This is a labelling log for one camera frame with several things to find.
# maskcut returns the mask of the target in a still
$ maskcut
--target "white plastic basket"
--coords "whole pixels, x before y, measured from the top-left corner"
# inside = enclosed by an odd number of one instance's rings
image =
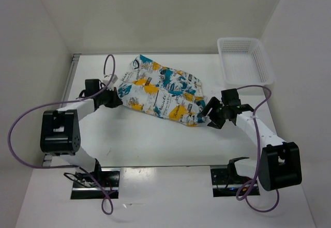
[[[260,40],[219,38],[217,46],[227,85],[270,85],[274,82],[274,73]]]

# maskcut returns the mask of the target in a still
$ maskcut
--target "yellow pattern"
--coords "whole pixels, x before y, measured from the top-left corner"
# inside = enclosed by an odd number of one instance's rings
[[[143,111],[143,107],[144,107],[144,105],[140,105],[140,104],[133,104],[131,106],[132,109],[137,110],[137,111]]]
[[[185,114],[188,114],[187,109],[183,105],[178,105],[170,112],[169,119],[179,121]]]
[[[187,125],[189,127],[196,127],[196,126],[198,126],[198,123],[194,123],[194,124],[185,123],[185,125]]]
[[[189,101],[192,101],[193,102],[193,98],[194,98],[194,95],[192,94],[189,94],[187,92],[184,92],[184,95],[183,95],[184,99],[186,100],[189,100]]]
[[[143,78],[143,79],[139,79],[139,80],[137,80],[137,81],[134,81],[134,82],[132,82],[132,83],[135,84],[135,85],[142,85],[142,86],[145,86],[146,82],[147,82],[147,79]]]
[[[200,101],[200,100],[203,100],[203,97],[201,97],[201,96],[196,96],[195,101]]]
[[[158,70],[160,68],[161,65],[159,65],[156,62],[153,62],[153,70]]]
[[[149,86],[144,86],[145,92],[149,93],[150,95],[156,94],[159,89],[156,86],[149,85]]]

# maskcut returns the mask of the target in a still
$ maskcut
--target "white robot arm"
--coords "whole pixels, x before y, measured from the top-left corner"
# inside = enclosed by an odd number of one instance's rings
[[[97,159],[91,157],[81,146],[79,121],[96,111],[101,105],[115,108],[122,105],[117,96],[116,88],[112,90],[117,77],[114,75],[112,84],[107,90],[93,99],[86,99],[70,104],[64,108],[45,111],[42,117],[40,148],[44,153],[59,156],[71,165],[79,165],[88,172],[101,170]],[[100,80],[85,80],[85,97],[99,92]]]
[[[211,120],[208,126],[216,129],[221,129],[225,121],[230,120],[241,128],[256,146],[260,146],[262,152],[258,176],[265,190],[271,191],[300,184],[302,174],[298,146],[293,142],[287,143],[274,134],[258,117],[253,117],[253,108],[248,104],[241,104],[237,89],[227,89],[221,93],[222,102],[213,97],[199,116],[208,116]],[[259,130],[260,144],[257,141],[254,118]],[[234,176],[253,178],[257,161],[247,157],[235,158],[230,160],[228,167],[232,168],[231,174]]]

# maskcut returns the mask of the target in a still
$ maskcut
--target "blue pattern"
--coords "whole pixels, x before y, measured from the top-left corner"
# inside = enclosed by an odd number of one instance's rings
[[[158,107],[154,107],[154,112],[156,112],[156,114],[159,118],[163,118],[163,117],[161,117],[161,111],[160,111],[160,109],[158,109]]]
[[[206,102],[204,100],[199,100],[199,101],[196,101],[195,103],[202,106],[203,108],[206,107]]]
[[[196,90],[195,89],[192,89],[192,87],[190,87],[189,89],[185,90],[185,92],[187,92],[189,94],[192,94],[192,95],[195,95]]]
[[[200,123],[205,123],[205,117],[198,117],[198,124],[200,124]]]
[[[128,84],[121,84],[117,90],[118,96],[120,98],[122,98],[123,96],[126,96],[127,94],[130,93],[132,88],[132,85],[128,85]]]
[[[169,90],[168,91],[169,93],[171,93],[172,95],[175,95],[175,96],[182,96],[183,95],[183,91],[171,91]]]
[[[153,62],[153,60],[150,60],[149,58],[147,58],[147,57],[145,57],[145,56],[143,56],[143,55],[140,55],[140,60],[141,60],[141,62],[143,63],[143,64],[149,64],[149,63],[152,63]]]
[[[170,69],[166,69],[164,73],[164,80],[163,80],[163,87],[166,89],[167,85],[170,83],[171,79],[170,77],[172,76],[174,72],[171,71]]]

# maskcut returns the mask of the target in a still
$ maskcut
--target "white backdrop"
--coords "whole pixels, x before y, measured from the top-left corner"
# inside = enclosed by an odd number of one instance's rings
[[[262,41],[276,84],[276,130],[300,147],[303,188],[317,227],[330,227],[331,0],[281,0]]]
[[[71,56],[40,0],[0,0],[0,220],[14,227],[32,170],[7,147],[7,132],[25,110],[60,100]],[[42,111],[23,119],[13,146],[24,160],[41,163]]]
[[[73,53],[217,52],[256,37],[278,0],[42,0]]]

